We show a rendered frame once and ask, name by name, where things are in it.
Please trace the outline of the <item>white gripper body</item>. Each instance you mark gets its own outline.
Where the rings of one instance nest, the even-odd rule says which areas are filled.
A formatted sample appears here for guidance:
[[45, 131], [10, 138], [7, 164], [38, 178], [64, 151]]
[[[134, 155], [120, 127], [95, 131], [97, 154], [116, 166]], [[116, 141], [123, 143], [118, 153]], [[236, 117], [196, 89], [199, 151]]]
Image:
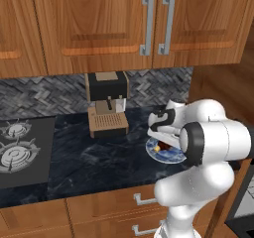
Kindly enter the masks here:
[[160, 126], [157, 132], [154, 132], [151, 128], [149, 128], [148, 135], [175, 148], [180, 147], [180, 129], [178, 128], [172, 126]]

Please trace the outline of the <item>brown steak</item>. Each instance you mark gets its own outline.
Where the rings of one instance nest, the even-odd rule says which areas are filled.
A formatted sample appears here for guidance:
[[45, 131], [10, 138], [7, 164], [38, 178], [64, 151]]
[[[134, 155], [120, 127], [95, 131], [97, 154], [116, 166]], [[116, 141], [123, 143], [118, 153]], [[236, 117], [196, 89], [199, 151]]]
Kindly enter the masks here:
[[168, 144], [166, 144], [164, 142], [159, 141], [157, 147], [155, 148], [155, 150], [157, 152], [160, 152], [160, 151], [170, 151], [173, 148], [174, 148], [174, 146], [171, 146], [171, 145], [168, 145]]

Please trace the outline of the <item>tall wooden oven cabinet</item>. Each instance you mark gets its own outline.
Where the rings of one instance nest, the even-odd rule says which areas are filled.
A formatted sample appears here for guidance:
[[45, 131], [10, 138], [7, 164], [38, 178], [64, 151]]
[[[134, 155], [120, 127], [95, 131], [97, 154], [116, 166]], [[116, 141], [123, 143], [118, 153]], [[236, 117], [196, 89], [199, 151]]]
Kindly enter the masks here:
[[[218, 100], [231, 119], [254, 125], [254, 21], [239, 64], [196, 66], [193, 69], [189, 102], [212, 98]], [[247, 179], [251, 160], [240, 161], [231, 190], [213, 203], [204, 238], [238, 238], [225, 224]]]

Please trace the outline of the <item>black oven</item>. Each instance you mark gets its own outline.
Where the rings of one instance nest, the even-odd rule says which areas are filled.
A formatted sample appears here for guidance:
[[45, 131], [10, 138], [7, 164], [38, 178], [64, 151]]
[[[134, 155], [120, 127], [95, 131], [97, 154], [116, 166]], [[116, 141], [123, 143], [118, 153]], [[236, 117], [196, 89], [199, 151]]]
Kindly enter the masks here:
[[238, 238], [254, 238], [254, 166], [250, 166], [225, 224]]

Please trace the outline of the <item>blue patterned plate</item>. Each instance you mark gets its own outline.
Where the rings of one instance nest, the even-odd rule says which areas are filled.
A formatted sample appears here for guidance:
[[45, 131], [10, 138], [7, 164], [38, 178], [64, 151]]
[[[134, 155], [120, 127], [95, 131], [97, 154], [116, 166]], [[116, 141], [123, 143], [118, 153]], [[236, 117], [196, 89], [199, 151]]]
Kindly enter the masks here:
[[157, 152], [155, 148], [157, 147], [158, 142], [157, 139], [150, 138], [146, 143], [146, 151], [154, 160], [164, 164], [179, 164], [186, 159], [184, 153], [175, 147], [170, 151]]

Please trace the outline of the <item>black and tan coffee machine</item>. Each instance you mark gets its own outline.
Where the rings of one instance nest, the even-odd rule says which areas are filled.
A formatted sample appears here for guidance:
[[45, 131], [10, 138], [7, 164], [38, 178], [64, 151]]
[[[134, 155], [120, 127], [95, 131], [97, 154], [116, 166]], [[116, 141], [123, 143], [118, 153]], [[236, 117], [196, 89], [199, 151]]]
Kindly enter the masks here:
[[86, 97], [91, 138], [126, 135], [129, 124], [125, 116], [129, 98], [129, 79], [125, 71], [86, 73]]

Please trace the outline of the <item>wooden drawer front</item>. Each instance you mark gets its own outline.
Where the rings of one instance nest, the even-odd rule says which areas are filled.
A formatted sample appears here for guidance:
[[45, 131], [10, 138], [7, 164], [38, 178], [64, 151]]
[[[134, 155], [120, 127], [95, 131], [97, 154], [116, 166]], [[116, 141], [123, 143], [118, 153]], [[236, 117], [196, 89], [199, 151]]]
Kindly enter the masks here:
[[150, 211], [166, 211], [157, 202], [137, 205], [134, 193], [141, 193], [142, 199], [154, 197], [154, 186], [141, 185], [129, 188], [69, 197], [66, 200], [73, 224], [86, 223], [119, 216]]
[[75, 238], [152, 238], [166, 211], [150, 211], [73, 225]]

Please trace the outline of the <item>black gas hob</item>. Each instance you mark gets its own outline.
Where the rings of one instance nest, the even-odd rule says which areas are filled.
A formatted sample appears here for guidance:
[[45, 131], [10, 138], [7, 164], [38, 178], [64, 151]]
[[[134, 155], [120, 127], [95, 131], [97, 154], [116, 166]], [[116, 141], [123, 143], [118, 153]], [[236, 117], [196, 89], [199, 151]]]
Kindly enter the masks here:
[[0, 188], [49, 179], [55, 117], [0, 120]]

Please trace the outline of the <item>wooden base cupboard front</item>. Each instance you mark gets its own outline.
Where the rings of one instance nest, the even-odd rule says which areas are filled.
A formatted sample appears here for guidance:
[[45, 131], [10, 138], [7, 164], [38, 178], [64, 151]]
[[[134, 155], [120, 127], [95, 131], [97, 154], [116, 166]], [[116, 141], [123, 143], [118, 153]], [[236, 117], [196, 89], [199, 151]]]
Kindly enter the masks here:
[[1, 208], [0, 238], [72, 238], [65, 201]]

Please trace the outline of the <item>wooden wall cupboard door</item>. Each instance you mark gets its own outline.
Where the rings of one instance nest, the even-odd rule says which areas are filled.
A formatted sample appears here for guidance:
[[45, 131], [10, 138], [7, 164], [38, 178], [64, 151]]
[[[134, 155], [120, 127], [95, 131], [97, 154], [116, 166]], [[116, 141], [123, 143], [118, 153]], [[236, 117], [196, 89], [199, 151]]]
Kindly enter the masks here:
[[51, 75], [143, 69], [152, 66], [145, 44], [147, 6], [142, 0], [35, 0]]
[[0, 0], [0, 78], [46, 74], [33, 0]]
[[153, 67], [239, 63], [254, 17], [254, 0], [176, 0], [170, 52], [165, 40], [168, 6], [157, 1]]

